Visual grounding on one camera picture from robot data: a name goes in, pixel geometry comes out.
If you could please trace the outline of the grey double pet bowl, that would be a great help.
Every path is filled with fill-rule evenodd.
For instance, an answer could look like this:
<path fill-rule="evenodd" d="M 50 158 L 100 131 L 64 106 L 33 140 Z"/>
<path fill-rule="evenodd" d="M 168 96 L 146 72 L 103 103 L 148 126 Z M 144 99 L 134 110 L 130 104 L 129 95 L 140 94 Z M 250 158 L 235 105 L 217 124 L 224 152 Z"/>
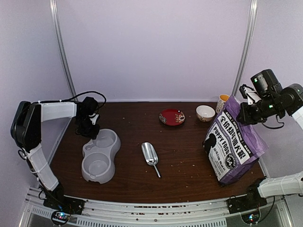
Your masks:
<path fill-rule="evenodd" d="M 105 184 L 115 174 L 114 159 L 121 148 L 121 140 L 115 131 L 101 129 L 94 140 L 82 147 L 82 177 L 88 182 Z"/>

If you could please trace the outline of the purple puppy food bag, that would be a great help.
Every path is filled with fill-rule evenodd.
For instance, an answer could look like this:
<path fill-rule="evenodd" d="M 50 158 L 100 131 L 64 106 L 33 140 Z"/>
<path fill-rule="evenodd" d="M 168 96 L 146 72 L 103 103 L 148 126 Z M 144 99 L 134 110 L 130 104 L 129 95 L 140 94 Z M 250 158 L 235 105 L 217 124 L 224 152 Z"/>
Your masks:
<path fill-rule="evenodd" d="M 203 141 L 204 150 L 221 186 L 238 181 L 268 149 L 251 125 L 236 121 L 240 102 L 231 96 Z"/>

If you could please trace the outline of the metal food scoop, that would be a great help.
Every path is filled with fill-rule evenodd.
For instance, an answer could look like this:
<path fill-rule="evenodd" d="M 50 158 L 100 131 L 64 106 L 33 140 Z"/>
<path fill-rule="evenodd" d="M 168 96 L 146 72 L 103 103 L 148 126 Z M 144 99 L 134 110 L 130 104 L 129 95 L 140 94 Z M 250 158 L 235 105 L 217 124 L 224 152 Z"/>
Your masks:
<path fill-rule="evenodd" d="M 141 149 L 146 163 L 150 166 L 153 166 L 157 173 L 157 176 L 161 178 L 161 174 L 157 169 L 157 163 L 159 161 L 159 158 L 157 156 L 154 146 L 149 142 L 144 142 L 141 144 Z"/>

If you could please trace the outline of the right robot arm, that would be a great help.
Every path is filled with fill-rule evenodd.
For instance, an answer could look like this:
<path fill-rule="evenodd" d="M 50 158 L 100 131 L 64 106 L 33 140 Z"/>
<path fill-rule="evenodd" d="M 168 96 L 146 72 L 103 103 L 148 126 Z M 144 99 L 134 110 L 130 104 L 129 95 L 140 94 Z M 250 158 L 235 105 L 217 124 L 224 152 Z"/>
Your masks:
<path fill-rule="evenodd" d="M 264 124 L 268 117 L 282 119 L 291 116 L 299 126 L 303 125 L 303 87 L 297 83 L 281 86 L 271 69 L 251 77 L 253 87 L 245 84 L 239 90 L 246 102 L 240 104 L 237 121 L 244 125 Z M 303 194 L 302 172 L 277 178 L 259 178 L 247 188 L 243 205 L 252 209 L 261 200 L 277 195 Z"/>

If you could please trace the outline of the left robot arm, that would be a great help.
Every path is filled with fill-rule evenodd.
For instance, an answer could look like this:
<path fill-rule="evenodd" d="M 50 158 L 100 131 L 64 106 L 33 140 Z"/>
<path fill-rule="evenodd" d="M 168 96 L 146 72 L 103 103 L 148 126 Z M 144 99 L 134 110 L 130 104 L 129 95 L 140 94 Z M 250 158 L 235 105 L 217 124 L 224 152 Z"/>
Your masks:
<path fill-rule="evenodd" d="M 75 119 L 77 133 L 95 139 L 100 126 L 98 102 L 86 97 L 82 102 L 72 99 L 58 101 L 22 101 L 15 113 L 10 134 L 19 147 L 20 157 L 24 159 L 42 186 L 46 199 L 58 210 L 68 206 L 64 189 L 52 172 L 42 150 L 42 123 L 57 119 Z"/>

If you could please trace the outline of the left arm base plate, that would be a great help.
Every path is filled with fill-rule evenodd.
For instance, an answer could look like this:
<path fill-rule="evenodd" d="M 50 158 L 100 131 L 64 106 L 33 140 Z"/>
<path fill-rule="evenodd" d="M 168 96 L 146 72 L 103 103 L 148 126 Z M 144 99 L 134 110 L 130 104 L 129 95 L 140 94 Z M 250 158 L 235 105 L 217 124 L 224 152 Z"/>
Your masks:
<path fill-rule="evenodd" d="M 42 191 L 45 194 L 43 203 L 45 207 L 63 211 L 68 214 L 82 214 L 85 201 L 65 196 L 61 183 L 59 183 L 53 191 L 47 190 L 46 187 L 42 186 Z"/>

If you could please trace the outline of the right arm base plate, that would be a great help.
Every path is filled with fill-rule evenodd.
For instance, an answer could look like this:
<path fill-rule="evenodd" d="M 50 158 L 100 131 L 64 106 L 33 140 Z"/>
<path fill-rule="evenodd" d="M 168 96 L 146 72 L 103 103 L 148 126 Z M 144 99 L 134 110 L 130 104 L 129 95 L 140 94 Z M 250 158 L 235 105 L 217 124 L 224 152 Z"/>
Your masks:
<path fill-rule="evenodd" d="M 267 200 L 265 198 L 251 200 L 247 195 L 239 197 L 231 196 L 226 202 L 230 214 L 253 210 L 267 205 Z"/>

